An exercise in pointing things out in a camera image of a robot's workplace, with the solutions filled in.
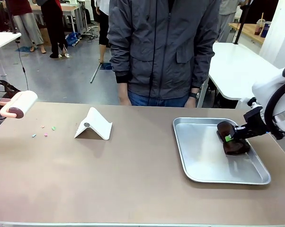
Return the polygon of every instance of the black pants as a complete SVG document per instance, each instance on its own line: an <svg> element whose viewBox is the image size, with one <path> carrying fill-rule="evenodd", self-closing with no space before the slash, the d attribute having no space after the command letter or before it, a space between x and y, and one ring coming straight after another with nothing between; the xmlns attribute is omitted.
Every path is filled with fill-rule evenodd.
<svg viewBox="0 0 285 227"><path fill-rule="evenodd" d="M91 1L91 7L92 7L92 12L93 12L94 21L97 22L97 23L99 23L99 22L100 22L100 18L99 18L99 15L98 15L97 12L96 12L95 3L94 3L93 0Z"/></svg>
<svg viewBox="0 0 285 227"><path fill-rule="evenodd" d="M62 10L55 0L48 0L41 6L41 10L48 30L52 53L58 55L58 46L61 50L63 46L68 47L63 31Z"/></svg>
<svg viewBox="0 0 285 227"><path fill-rule="evenodd" d="M100 32L99 32L99 44L107 46L109 44L108 30L109 30L109 16L100 11Z"/></svg>

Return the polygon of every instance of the gray floor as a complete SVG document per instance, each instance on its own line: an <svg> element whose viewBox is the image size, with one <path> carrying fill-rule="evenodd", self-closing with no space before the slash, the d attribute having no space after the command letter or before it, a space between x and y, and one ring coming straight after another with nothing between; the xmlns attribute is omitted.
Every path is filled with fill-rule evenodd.
<svg viewBox="0 0 285 227"><path fill-rule="evenodd" d="M7 74L9 83L20 90L26 90L26 80L20 64L17 46L14 42L0 48L0 61ZM85 103L117 105L117 85L112 71L99 70L93 83L90 77L98 65L98 41L80 41L75 47L69 47L70 58L55 61L39 50L34 53L21 53L26 69L29 89L37 93L39 101L62 103ZM105 61L110 59L106 53ZM204 108L213 105L214 93L205 97ZM285 139L278 142L285 151Z"/></svg>

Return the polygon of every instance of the jacket zipper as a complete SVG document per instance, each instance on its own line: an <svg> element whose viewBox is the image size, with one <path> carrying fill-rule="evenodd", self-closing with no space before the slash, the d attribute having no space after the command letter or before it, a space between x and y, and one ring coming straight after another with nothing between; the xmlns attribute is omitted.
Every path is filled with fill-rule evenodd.
<svg viewBox="0 0 285 227"><path fill-rule="evenodd" d="M165 65L165 58L166 58L166 50L167 50L167 42L168 42L168 34L169 34L169 28L170 28L170 21L171 21L171 13L169 13L168 16L168 28L167 28L167 34L166 34L166 43L165 43L165 48L163 50L163 61L162 61L162 66L161 66L161 75L160 75L160 86L158 89L158 94L157 97L160 97L160 90L161 90L161 86L162 86L162 77L163 77L163 67Z"/></svg>

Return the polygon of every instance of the green piece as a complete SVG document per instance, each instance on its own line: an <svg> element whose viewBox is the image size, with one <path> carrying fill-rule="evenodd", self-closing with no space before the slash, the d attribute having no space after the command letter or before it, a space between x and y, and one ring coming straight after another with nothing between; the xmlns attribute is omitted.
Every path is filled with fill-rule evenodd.
<svg viewBox="0 0 285 227"><path fill-rule="evenodd" d="M225 140L226 140L226 142L229 142L229 141L233 140L233 138L231 138L231 135L228 135L225 137Z"/></svg>

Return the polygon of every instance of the brown object in gripper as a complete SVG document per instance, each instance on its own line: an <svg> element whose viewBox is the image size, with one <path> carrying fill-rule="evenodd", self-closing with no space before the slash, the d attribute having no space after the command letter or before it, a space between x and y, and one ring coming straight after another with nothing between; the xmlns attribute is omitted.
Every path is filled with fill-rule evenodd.
<svg viewBox="0 0 285 227"><path fill-rule="evenodd" d="M217 125L217 132L223 140L223 150L226 155L240 155L250 151L250 145L246 140L230 140L226 142L225 137L230 134L233 126L229 122L220 122Z"/></svg>

